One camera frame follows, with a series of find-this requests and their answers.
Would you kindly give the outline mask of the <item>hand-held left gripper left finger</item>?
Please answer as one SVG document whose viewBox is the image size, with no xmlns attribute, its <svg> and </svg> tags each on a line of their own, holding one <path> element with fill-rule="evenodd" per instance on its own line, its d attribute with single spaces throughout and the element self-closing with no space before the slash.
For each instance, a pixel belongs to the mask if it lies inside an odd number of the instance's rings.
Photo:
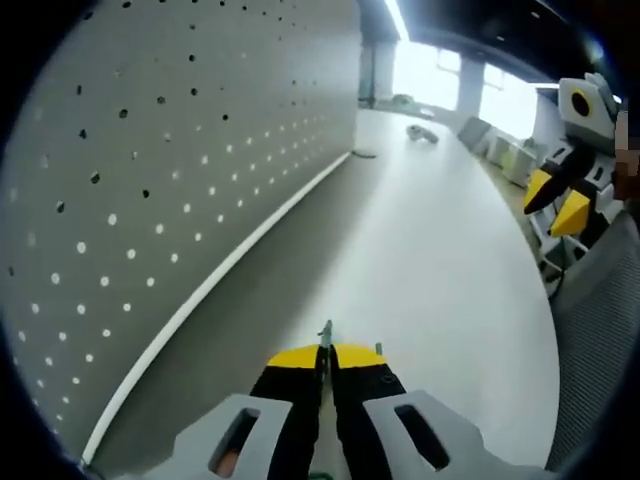
<svg viewBox="0 0 640 480">
<path fill-rule="evenodd" d="M 248 394 L 232 394 L 177 437 L 176 479 L 305 479 L 319 433 L 321 346 L 272 357 Z"/>
</svg>

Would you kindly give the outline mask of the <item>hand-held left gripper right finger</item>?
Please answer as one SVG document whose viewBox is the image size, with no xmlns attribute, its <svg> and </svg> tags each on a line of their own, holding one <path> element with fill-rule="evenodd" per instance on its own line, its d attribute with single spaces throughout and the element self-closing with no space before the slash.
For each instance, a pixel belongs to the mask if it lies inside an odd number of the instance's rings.
<svg viewBox="0 0 640 480">
<path fill-rule="evenodd" d="M 424 391 L 407 391 L 386 360 L 331 348 L 337 433 L 353 479 L 504 479 L 479 429 Z"/>
</svg>

